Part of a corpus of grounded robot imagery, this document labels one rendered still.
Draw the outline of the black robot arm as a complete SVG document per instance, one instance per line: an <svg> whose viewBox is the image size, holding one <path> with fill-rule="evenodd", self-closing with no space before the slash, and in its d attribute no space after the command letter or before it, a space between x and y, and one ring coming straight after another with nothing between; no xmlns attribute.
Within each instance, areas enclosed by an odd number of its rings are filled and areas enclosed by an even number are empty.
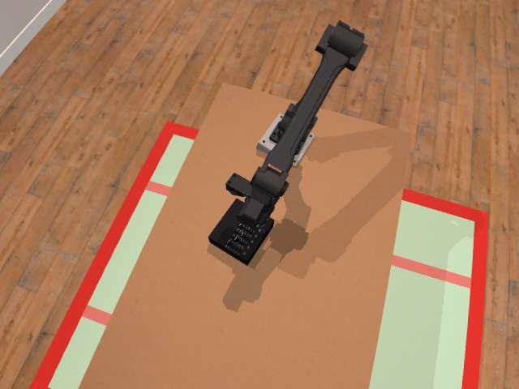
<svg viewBox="0 0 519 389"><path fill-rule="evenodd" d="M368 47L363 43L364 38L364 33L350 29L340 20L335 28L331 24L327 26L315 48L323 56L307 92L296 105L290 103L269 137L276 146L269 152L262 167L258 167L251 181L233 173L225 184L232 195L246 196L236 216L240 223L256 228L272 197L277 199L285 193L289 186L286 181L288 172L318 119L315 115L342 70L345 67L351 71L357 68ZM282 172L270 168L268 164Z"/></svg>

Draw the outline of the black lighting desk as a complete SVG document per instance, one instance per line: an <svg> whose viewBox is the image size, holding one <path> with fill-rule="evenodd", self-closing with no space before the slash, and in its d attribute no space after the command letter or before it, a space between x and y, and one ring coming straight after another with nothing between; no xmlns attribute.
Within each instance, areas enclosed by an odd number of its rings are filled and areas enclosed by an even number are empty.
<svg viewBox="0 0 519 389"><path fill-rule="evenodd" d="M243 204L243 201L235 199L208 239L214 246L248 265L271 231L274 219L269 217L263 226L247 227L236 218Z"/></svg>

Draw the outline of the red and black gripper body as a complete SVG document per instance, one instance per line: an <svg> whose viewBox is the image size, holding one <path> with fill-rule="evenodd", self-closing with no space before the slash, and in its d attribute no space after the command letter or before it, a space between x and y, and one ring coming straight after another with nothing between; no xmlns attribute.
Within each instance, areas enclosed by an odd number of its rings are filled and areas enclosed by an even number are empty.
<svg viewBox="0 0 519 389"><path fill-rule="evenodd" d="M270 215L272 214L273 210L275 209L275 204L277 203L278 199L280 199L280 196L276 199L276 198L273 198L272 197L272 200L268 203L264 211L264 214L261 216L260 220L259 220L259 225L263 226L265 224L265 222L267 221L267 219L270 217Z"/></svg>

